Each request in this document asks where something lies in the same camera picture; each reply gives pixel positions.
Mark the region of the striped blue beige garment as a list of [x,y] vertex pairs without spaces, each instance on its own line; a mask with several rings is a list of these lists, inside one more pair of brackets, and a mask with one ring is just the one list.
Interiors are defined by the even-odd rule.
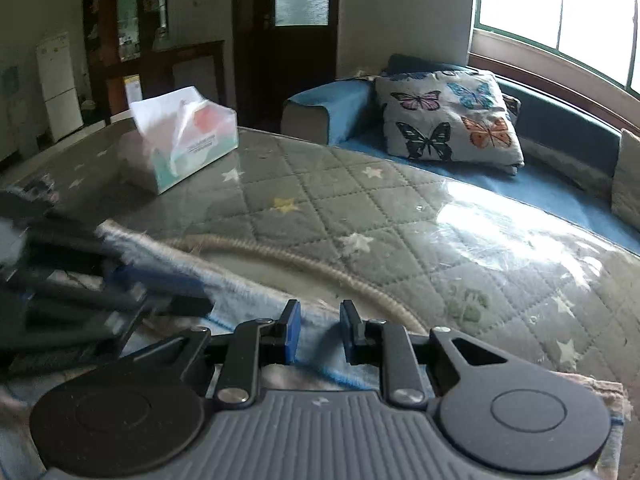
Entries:
[[[223,266],[208,261],[208,256],[221,247],[219,240],[202,237],[195,254],[186,252],[181,241],[163,244],[142,233],[125,229],[114,221],[105,221],[96,235],[120,250],[128,263],[144,266],[160,273],[182,273],[196,278],[204,285],[215,307],[202,318],[202,324],[215,334],[222,334],[251,318],[276,315],[285,304],[282,290],[265,286],[235,274]],[[333,271],[314,260],[294,258],[265,246],[242,243],[243,255],[260,257],[272,264],[282,264],[286,270],[307,270],[320,280],[345,285],[348,292],[363,297],[388,320],[408,322],[409,311],[385,292],[350,274]],[[268,370],[268,385],[282,387],[286,382],[305,389],[364,389],[376,382],[371,367],[350,370],[344,352],[338,346],[337,310],[320,298],[304,294],[302,298],[303,333],[299,339],[294,368]],[[32,407],[49,390],[85,373],[87,367],[54,370],[51,373],[9,378],[1,384],[1,475],[5,479],[39,479],[44,474],[28,429]],[[620,468],[625,420],[630,405],[624,387],[618,382],[597,380],[585,375],[568,374],[567,379],[578,382],[597,393],[608,408],[612,420],[612,434],[606,440],[602,457],[597,462],[597,474],[603,479],[615,479]]]

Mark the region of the quilted star table cover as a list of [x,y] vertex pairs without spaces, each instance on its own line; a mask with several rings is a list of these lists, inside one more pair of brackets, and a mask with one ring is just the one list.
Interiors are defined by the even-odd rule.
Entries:
[[331,275],[408,326],[446,324],[539,365],[639,382],[639,258],[476,186],[341,148],[242,130],[229,154],[162,194],[129,183],[114,125],[23,162],[62,211],[113,220],[281,290]]

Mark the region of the white tissue box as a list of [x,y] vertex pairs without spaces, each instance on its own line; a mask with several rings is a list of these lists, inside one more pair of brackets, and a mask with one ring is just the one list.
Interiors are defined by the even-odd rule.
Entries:
[[124,179],[156,195],[239,146],[236,111],[191,86],[130,105],[134,130],[122,135]]

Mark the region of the grey plain cushion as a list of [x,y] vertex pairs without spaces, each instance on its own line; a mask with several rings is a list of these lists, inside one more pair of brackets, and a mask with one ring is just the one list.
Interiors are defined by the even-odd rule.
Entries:
[[612,211],[640,230],[640,140],[620,130],[620,152],[612,181]]

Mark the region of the white refrigerator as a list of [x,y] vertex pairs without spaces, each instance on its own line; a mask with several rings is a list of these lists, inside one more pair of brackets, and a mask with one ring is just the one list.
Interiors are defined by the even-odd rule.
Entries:
[[84,124],[73,72],[70,40],[63,32],[36,47],[38,73],[53,142],[65,138]]

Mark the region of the blue sofa bench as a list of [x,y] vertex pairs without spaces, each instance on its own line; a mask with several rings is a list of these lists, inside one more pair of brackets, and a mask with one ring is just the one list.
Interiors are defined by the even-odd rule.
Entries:
[[489,70],[394,54],[297,93],[286,136],[433,171],[639,250],[639,139]]

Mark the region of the dark wooden cabinet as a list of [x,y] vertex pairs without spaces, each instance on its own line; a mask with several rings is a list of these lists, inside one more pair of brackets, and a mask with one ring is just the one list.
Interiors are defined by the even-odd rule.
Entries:
[[96,117],[112,122],[128,110],[126,80],[139,78],[145,99],[181,87],[175,67],[209,59],[215,94],[229,103],[224,40],[174,47],[169,43],[168,0],[81,0],[82,31]]

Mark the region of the butterfly print pillow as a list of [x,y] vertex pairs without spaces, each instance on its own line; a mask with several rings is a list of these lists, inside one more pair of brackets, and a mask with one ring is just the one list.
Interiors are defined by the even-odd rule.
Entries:
[[427,162],[470,162],[516,174],[524,166],[514,123],[487,70],[378,76],[388,154]]

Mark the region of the dark wooden door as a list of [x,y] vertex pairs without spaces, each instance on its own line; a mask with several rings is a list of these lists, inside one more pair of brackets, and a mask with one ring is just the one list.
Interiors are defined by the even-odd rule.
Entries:
[[340,0],[232,0],[236,111],[276,132],[288,98],[334,81]]

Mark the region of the window with green frame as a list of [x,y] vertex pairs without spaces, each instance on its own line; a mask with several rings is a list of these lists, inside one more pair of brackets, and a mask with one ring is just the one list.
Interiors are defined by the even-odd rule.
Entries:
[[639,0],[478,0],[475,24],[639,94]]

